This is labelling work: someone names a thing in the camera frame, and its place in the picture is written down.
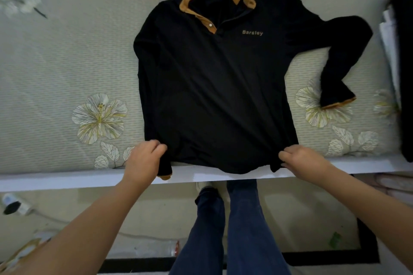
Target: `jeans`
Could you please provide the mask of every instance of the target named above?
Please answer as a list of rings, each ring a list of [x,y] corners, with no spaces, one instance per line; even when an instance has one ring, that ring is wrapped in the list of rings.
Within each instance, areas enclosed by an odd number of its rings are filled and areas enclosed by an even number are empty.
[[[265,221],[256,180],[229,180],[227,275],[290,274]],[[221,275],[224,202],[214,188],[195,200],[198,217],[169,275]]]

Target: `hand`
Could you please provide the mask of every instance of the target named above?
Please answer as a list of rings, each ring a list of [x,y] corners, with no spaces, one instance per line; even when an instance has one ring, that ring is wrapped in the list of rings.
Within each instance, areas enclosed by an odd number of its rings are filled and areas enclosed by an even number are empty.
[[[148,188],[158,174],[159,160],[167,149],[166,145],[156,140],[135,146],[127,159],[122,180]]]
[[[292,145],[280,151],[278,157],[284,161],[281,165],[297,176],[320,186],[326,175],[335,167],[314,150],[301,145]]]

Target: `person's right arm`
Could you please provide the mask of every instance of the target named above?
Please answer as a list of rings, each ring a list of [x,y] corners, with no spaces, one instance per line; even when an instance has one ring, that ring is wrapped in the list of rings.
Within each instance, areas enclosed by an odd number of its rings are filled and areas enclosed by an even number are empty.
[[[334,167],[310,148],[293,145],[278,156],[299,179],[344,204],[413,272],[413,209]]]

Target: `forearm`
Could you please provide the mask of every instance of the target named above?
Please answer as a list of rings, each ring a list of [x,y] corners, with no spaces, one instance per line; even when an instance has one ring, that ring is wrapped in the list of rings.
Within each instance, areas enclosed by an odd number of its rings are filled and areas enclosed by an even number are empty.
[[[121,181],[36,252],[17,274],[96,274],[144,189]]]
[[[413,270],[413,209],[335,167],[321,187],[347,206]]]

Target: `white extension socket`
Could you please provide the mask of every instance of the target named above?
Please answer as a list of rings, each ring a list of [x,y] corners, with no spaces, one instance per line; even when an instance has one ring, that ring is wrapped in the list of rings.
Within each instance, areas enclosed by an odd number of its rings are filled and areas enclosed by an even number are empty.
[[[29,215],[30,212],[33,210],[33,206],[30,203],[28,203],[26,200],[20,198],[16,194],[12,194],[12,193],[9,192],[9,193],[3,195],[2,203],[5,207],[12,204],[13,202],[16,202],[16,201],[20,202],[20,207],[17,210],[17,212],[20,215]]]

